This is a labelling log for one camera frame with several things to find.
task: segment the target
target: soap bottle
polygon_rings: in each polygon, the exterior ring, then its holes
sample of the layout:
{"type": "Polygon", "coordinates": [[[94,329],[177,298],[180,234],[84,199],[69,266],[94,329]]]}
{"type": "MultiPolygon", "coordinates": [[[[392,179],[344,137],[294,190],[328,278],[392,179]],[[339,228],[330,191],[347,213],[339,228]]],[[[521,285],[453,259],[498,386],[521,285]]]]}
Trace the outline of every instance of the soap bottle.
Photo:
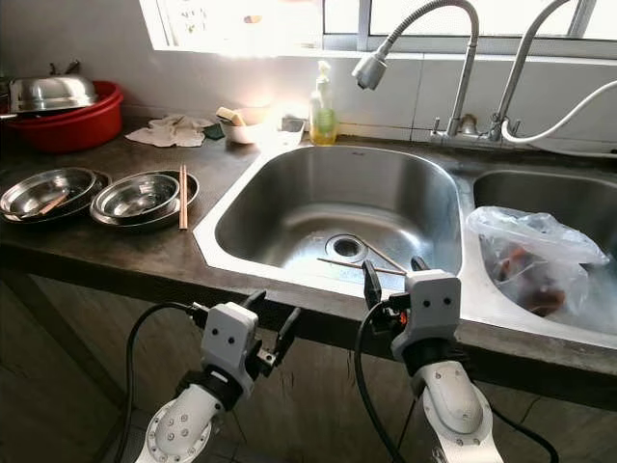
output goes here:
{"type": "Polygon", "coordinates": [[[310,94],[310,141],[314,145],[333,145],[336,140],[336,114],[328,72],[330,65],[320,61],[315,90],[310,94]]]}

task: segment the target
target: double sink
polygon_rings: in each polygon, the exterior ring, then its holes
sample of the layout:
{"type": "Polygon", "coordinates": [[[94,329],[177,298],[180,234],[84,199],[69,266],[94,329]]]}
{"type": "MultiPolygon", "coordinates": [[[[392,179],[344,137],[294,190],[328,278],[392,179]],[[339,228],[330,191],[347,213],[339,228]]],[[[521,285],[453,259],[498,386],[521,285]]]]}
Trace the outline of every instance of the double sink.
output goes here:
{"type": "MultiPolygon", "coordinates": [[[[484,157],[464,162],[430,151],[346,146],[262,154],[195,237],[210,266],[359,298],[362,271],[321,259],[352,265],[371,259],[394,269],[378,250],[412,271],[411,259],[419,256],[461,279],[463,319],[617,348],[611,307],[542,318],[501,294],[485,270],[478,236],[465,226],[481,205],[549,212],[617,256],[617,176],[484,157]]],[[[590,287],[610,304],[617,272],[603,275],[590,287]]],[[[380,274],[386,292],[402,290],[403,279],[380,274]]],[[[612,303],[617,307],[617,296],[612,303]]]]}

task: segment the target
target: stacked metal bowls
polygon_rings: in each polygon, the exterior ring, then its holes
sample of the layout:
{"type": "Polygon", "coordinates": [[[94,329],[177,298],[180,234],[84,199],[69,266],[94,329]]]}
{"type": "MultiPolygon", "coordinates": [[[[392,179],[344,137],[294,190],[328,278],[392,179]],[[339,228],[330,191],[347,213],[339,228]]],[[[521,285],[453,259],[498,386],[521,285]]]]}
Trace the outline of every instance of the stacked metal bowls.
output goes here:
{"type": "Polygon", "coordinates": [[[0,198],[0,213],[7,222],[39,224],[85,210],[108,184],[105,174],[79,167],[64,167],[28,177],[0,198]]]}
{"type": "MultiPolygon", "coordinates": [[[[92,201],[96,222],[129,231],[144,231],[177,223],[180,211],[179,172],[153,171],[112,183],[92,201]]],[[[199,192],[196,178],[187,177],[188,204],[199,192]]]]}

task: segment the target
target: countertop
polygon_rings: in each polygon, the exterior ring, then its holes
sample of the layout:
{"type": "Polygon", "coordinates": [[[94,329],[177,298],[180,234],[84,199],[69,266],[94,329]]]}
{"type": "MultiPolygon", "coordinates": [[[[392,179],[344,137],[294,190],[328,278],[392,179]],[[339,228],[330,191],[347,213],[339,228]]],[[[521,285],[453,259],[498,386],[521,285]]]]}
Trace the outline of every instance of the countertop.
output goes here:
{"type": "MultiPolygon", "coordinates": [[[[146,120],[126,123],[127,130],[146,120]]],[[[440,158],[456,166],[473,163],[486,152],[436,148],[407,142],[341,137],[340,143],[402,150],[440,158]]],[[[123,137],[77,153],[50,155],[35,152],[3,134],[0,191],[36,172],[79,166],[119,179],[142,171],[178,169],[185,163],[200,182],[201,191],[189,210],[190,228],[216,204],[227,189],[259,156],[257,146],[239,146],[206,140],[200,148],[142,145],[123,137]]],[[[500,161],[549,165],[549,155],[513,156],[492,153],[500,161]]],[[[577,161],[578,166],[611,169],[577,161]]],[[[47,226],[0,225],[3,270],[17,270],[80,286],[103,289],[153,302],[175,300],[206,305],[242,300],[254,290],[266,289],[268,304],[259,312],[260,324],[278,329],[294,306],[306,309],[299,326],[302,338],[352,348],[365,314],[362,300],[304,286],[247,276],[210,267],[189,231],[169,227],[159,231],[127,233],[95,223],[87,214],[47,226]]],[[[617,410],[617,362],[613,350],[552,339],[462,320],[457,341],[469,354],[471,376],[536,394],[617,410]]],[[[385,340],[372,340],[371,353],[388,356],[385,340]]]]}

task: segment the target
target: faucet handle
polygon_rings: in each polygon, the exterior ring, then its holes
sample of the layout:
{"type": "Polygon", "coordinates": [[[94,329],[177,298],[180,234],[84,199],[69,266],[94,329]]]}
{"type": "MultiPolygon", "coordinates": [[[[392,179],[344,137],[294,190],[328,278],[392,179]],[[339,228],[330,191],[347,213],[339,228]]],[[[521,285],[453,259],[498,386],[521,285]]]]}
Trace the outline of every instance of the faucet handle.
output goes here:
{"type": "Polygon", "coordinates": [[[433,133],[437,133],[437,130],[440,128],[440,122],[442,120],[440,118],[435,118],[435,123],[433,123],[433,133]]]}

